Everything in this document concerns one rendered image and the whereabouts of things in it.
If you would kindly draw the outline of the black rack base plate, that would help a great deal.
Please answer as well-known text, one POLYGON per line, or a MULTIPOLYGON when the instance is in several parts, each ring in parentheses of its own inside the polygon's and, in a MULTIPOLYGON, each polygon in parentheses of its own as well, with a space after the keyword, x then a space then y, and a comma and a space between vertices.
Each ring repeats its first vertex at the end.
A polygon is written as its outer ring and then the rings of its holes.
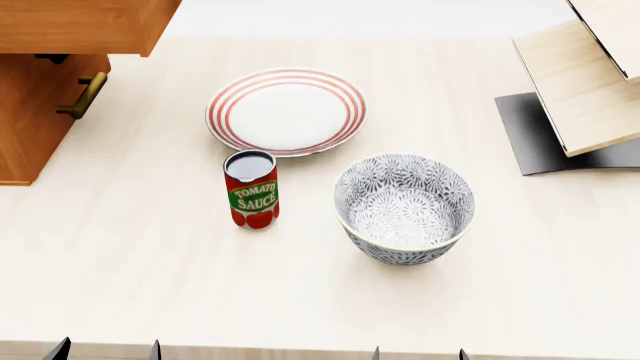
POLYGON ((533 92, 495 98, 524 176, 567 170, 640 169, 640 139, 568 157, 533 92))

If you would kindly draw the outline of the grey floral patterned bowl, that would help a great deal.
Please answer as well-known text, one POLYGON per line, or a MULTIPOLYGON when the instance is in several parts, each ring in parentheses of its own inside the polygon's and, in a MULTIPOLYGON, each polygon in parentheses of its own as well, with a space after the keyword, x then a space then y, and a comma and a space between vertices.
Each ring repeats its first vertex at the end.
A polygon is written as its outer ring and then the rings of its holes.
POLYGON ((409 153, 363 158, 335 182, 334 209, 353 244, 382 263, 414 266, 442 257, 470 230, 476 199, 441 161, 409 153))

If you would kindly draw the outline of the light wooden rack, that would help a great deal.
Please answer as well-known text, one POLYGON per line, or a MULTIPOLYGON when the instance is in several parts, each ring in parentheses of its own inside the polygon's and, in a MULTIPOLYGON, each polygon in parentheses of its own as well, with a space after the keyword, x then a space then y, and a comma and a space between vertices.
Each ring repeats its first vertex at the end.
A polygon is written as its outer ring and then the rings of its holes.
POLYGON ((640 0, 565 0, 575 19, 513 44, 565 155, 640 137, 640 0))

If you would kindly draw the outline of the white plate with red rings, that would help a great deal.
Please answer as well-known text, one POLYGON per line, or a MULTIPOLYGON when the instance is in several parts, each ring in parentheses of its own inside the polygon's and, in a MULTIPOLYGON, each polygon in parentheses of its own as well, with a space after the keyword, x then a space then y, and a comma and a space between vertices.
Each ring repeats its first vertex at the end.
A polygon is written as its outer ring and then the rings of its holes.
POLYGON ((364 127, 364 92, 344 77, 313 68, 272 68, 222 86, 205 110, 205 124, 236 150, 278 158, 325 152, 364 127))

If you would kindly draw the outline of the wooden cabinet body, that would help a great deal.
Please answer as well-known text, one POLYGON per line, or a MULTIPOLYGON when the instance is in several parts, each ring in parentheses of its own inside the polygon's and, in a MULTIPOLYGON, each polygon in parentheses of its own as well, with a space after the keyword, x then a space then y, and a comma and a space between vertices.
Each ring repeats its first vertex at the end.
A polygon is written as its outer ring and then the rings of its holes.
POLYGON ((31 185, 75 122, 56 113, 86 89, 81 78, 111 70, 105 55, 71 55, 59 65, 31 54, 0 54, 0 185, 31 185))

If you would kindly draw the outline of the wooden cabinet drawer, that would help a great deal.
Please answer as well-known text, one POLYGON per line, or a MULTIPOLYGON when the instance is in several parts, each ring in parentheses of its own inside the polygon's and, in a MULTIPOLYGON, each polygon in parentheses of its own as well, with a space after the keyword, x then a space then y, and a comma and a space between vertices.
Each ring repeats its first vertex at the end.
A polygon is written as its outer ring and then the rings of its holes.
POLYGON ((0 0, 0 53, 149 56, 182 0, 0 0))

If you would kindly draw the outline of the red tomato sauce can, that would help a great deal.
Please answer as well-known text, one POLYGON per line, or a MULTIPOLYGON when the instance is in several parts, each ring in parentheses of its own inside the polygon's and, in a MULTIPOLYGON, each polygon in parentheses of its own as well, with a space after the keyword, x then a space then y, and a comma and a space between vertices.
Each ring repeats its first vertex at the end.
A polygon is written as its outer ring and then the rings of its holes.
POLYGON ((231 216, 239 227, 269 227, 280 214, 276 158, 258 149, 235 152, 223 172, 231 216))

